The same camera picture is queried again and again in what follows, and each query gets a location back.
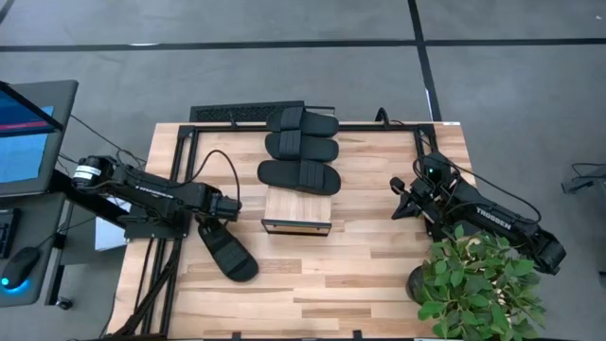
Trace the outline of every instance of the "monitor screen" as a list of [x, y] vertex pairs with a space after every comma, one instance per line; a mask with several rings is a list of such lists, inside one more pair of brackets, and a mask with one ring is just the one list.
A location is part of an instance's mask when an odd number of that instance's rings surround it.
[[0, 136], [50, 133], [47, 113], [4, 85], [0, 88]]

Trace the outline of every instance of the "flower pot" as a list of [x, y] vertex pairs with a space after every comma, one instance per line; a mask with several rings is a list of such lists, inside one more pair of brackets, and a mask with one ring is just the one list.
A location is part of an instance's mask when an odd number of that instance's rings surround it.
[[416, 267], [413, 272], [408, 276], [408, 281], [406, 281], [406, 294], [417, 302], [418, 304], [423, 304], [423, 269], [420, 266]]

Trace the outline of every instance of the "wooden table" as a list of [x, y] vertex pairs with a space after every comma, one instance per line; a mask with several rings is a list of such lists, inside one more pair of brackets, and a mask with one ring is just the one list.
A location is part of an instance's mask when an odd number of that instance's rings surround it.
[[[148, 172], [169, 177], [178, 127], [156, 125]], [[435, 123], [435, 127], [439, 150], [469, 169], [460, 125]], [[268, 235], [263, 229], [259, 221], [268, 187], [258, 180], [257, 166], [271, 158], [264, 149], [265, 135], [200, 134], [194, 169], [209, 151], [221, 149], [238, 171], [243, 207], [238, 222], [228, 229], [257, 259], [260, 271], [246, 283], [227, 279], [192, 224], [183, 242], [169, 338], [231, 337], [232, 332], [242, 332], [246, 338], [350, 338], [354, 330], [362, 330], [365, 337], [432, 336], [431, 322], [417, 320], [419, 306], [404, 290], [408, 274], [427, 257], [430, 239], [424, 222], [390, 220], [399, 197], [390, 190], [389, 180], [399, 176], [409, 184], [415, 179], [413, 135], [339, 133], [340, 154], [332, 166], [343, 185], [332, 198], [332, 230], [327, 237]], [[180, 180], [186, 162], [185, 155]], [[468, 174], [464, 176], [473, 183]], [[236, 196], [232, 171], [222, 157], [213, 155], [197, 180]], [[147, 245], [147, 240], [137, 240], [127, 247], [108, 332], [121, 327], [133, 312]], [[159, 329], [163, 293], [159, 297], [152, 332]]]

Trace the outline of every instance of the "desk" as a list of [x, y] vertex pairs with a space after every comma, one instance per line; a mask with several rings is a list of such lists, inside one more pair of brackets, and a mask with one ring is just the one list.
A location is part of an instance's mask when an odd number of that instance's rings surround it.
[[[38, 245], [57, 230], [64, 201], [65, 195], [61, 193], [0, 199], [2, 207], [16, 207], [21, 210], [21, 219], [10, 250], [11, 256], [26, 246]], [[8, 291], [0, 287], [0, 307], [27, 305], [38, 300], [53, 242], [54, 238], [51, 238], [40, 247], [41, 257], [21, 289]], [[0, 269], [4, 269], [9, 260], [0, 260]]]
[[[24, 212], [24, 218], [17, 225], [15, 242], [11, 248], [10, 256], [14, 256], [23, 247], [36, 246], [53, 231], [56, 231], [65, 199], [83, 207], [75, 209], [76, 214], [74, 216], [76, 219], [73, 220], [73, 224], [83, 221], [80, 220], [80, 215], [93, 216], [93, 213], [86, 209], [95, 212], [106, 220], [119, 224], [116, 217], [126, 214], [126, 211], [103, 198], [88, 196], [75, 191], [71, 186], [71, 178], [55, 170], [63, 136], [71, 116], [78, 82], [46, 81], [12, 84], [10, 87], [40, 107], [52, 106], [54, 108], [53, 118], [63, 125], [62, 132], [49, 134], [46, 138], [38, 178], [0, 183], [0, 197], [9, 197], [0, 199], [0, 207], [4, 207], [5, 203], [12, 203], [7, 204], [6, 207], [16, 207]], [[19, 197], [25, 194], [38, 195]], [[49, 294], [46, 295], [46, 304], [55, 304], [61, 284], [62, 269], [65, 265], [90, 261], [90, 258], [86, 258], [84, 255], [90, 255], [97, 259], [102, 257], [95, 252], [92, 246], [94, 229], [95, 224], [91, 222], [87, 226], [67, 232], [66, 243], [70, 247], [65, 250], [66, 256], [57, 257], [57, 262], [53, 265], [52, 280], [50, 280]], [[45, 270], [53, 242], [54, 239], [51, 239], [41, 247], [42, 257], [38, 260], [29, 277], [30, 286], [27, 290], [20, 295], [16, 295], [16, 293], [15, 295], [3, 295], [2, 290], [4, 289], [0, 288], [0, 307], [31, 304], [38, 299], [45, 279]], [[8, 261], [0, 260], [0, 270], [4, 269]]]
[[[156, 125], [148, 172], [170, 176], [178, 130], [179, 124]], [[461, 127], [436, 123], [435, 130], [439, 150], [470, 169]], [[242, 211], [228, 229], [257, 259], [260, 271], [246, 283], [225, 278], [192, 224], [183, 240], [169, 339], [231, 337], [232, 332], [242, 332], [246, 338], [350, 338], [354, 330], [362, 330], [364, 337], [433, 335], [431, 323], [417, 320], [419, 306], [404, 290], [408, 274], [428, 256], [430, 239], [424, 222], [390, 220], [399, 202], [389, 188], [390, 178], [399, 176], [407, 184], [415, 178], [413, 135], [340, 132], [340, 154], [332, 166], [341, 174], [342, 188], [332, 198], [332, 230], [327, 237], [307, 237], [268, 235], [260, 223], [267, 186], [258, 181], [257, 166], [271, 158], [263, 146], [266, 134], [199, 134], [194, 169], [218, 148], [231, 157], [238, 171]], [[183, 154], [188, 153], [188, 143]], [[186, 162], [187, 156], [182, 157], [181, 181]], [[464, 177], [474, 183], [468, 174]], [[208, 160], [198, 181], [230, 197], [236, 195], [231, 170], [221, 157]], [[120, 328], [133, 312], [147, 245], [140, 240], [127, 246], [109, 332]], [[152, 258], [143, 294], [151, 268]], [[163, 301], [161, 293], [151, 332], [158, 331]]]

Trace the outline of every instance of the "computer monitor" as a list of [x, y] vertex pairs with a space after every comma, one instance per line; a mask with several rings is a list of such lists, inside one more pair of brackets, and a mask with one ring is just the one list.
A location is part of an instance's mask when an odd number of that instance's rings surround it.
[[62, 129], [61, 123], [0, 81], [0, 137], [48, 134]]

